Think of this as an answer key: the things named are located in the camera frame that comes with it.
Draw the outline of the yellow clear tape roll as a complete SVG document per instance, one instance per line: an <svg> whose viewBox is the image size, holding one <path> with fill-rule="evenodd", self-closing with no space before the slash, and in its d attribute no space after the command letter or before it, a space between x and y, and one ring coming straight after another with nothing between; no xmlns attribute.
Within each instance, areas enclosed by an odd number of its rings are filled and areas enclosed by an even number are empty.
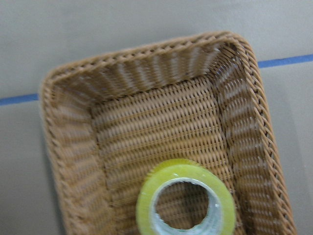
<svg viewBox="0 0 313 235"><path fill-rule="evenodd" d="M156 211L161 192L175 183L201 186L207 193L206 215L190 229L169 226ZM231 235L235 231L236 210L231 193L216 175L190 159L170 159L147 174L137 198L136 223L142 235Z"/></svg>

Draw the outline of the brown wicker basket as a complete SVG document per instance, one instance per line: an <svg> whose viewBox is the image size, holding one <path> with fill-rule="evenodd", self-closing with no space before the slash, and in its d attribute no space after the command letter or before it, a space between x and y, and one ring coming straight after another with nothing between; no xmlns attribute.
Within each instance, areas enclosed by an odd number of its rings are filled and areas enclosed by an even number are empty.
<svg viewBox="0 0 313 235"><path fill-rule="evenodd" d="M236 208L236 235L295 235L253 50L227 31L87 58L40 91L45 142L68 235L136 235L147 174L190 159Z"/></svg>

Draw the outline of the blue floor tape cross line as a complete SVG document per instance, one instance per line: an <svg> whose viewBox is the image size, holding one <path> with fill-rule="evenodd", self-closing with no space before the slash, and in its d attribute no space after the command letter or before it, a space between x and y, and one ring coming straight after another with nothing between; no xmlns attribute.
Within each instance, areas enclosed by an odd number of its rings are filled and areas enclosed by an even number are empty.
<svg viewBox="0 0 313 235"><path fill-rule="evenodd" d="M258 67L260 69L263 69L263 68L272 68L272 67L286 66L286 65L292 65L292 64L306 63L306 62L312 62L312 61L313 61L313 54L306 54L306 55L299 55L299 56L287 57L287 58L282 58L282 59L258 61ZM39 94L25 94L25 95L1 98L0 105L8 106L8 105L38 101L38 100L39 100Z"/></svg>

